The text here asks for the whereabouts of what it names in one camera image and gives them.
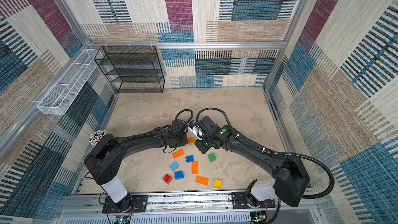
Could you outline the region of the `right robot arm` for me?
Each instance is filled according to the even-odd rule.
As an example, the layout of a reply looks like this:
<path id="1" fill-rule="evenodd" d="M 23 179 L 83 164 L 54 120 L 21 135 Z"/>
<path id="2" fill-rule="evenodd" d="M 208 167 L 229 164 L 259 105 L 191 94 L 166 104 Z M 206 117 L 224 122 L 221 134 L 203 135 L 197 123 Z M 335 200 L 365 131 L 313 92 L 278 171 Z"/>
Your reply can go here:
<path id="1" fill-rule="evenodd" d="M 205 116 L 200 121 L 191 121 L 189 131 L 196 137 L 198 150 L 205 154 L 210 148 L 222 148 L 239 154 L 264 169 L 275 180 L 272 188 L 277 198 L 292 207 L 297 207 L 304 198 L 310 177 L 302 160 L 292 153 L 268 149 L 244 136 L 229 125 L 222 127 Z"/>

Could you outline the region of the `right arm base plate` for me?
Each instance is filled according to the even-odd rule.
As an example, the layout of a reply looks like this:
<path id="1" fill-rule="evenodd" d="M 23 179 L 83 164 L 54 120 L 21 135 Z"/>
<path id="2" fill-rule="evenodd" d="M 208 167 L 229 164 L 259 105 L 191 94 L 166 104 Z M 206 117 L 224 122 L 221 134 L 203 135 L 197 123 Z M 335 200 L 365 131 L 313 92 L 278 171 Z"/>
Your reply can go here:
<path id="1" fill-rule="evenodd" d="M 228 199 L 231 200 L 234 209 L 249 209 L 249 208 L 275 208 L 276 202 L 274 199 L 268 199 L 263 202 L 254 200 L 250 203 L 243 191 L 233 191 L 229 194 Z"/>

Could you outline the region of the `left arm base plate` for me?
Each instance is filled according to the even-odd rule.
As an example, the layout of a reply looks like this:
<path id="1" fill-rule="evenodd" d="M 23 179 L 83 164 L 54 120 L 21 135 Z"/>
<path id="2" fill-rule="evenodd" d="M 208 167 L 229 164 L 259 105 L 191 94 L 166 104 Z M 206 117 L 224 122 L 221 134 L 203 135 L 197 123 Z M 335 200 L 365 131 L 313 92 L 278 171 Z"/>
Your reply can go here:
<path id="1" fill-rule="evenodd" d="M 146 211 L 148 195 L 126 196 L 119 203 L 112 201 L 110 196 L 105 198 L 103 214 L 144 213 Z"/>

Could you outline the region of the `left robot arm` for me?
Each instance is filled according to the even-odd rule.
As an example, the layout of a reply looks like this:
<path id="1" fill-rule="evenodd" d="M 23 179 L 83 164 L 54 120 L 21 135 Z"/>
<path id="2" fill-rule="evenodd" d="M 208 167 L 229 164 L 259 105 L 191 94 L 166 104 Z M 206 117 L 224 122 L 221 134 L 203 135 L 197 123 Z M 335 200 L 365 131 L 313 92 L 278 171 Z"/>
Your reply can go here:
<path id="1" fill-rule="evenodd" d="M 92 178 L 108 194 L 113 203 L 129 202 L 130 193 L 119 179 L 124 158 L 154 148 L 178 148 L 188 143 L 186 122 L 175 119 L 171 125 L 155 128 L 130 137 L 102 137 L 84 159 Z"/>

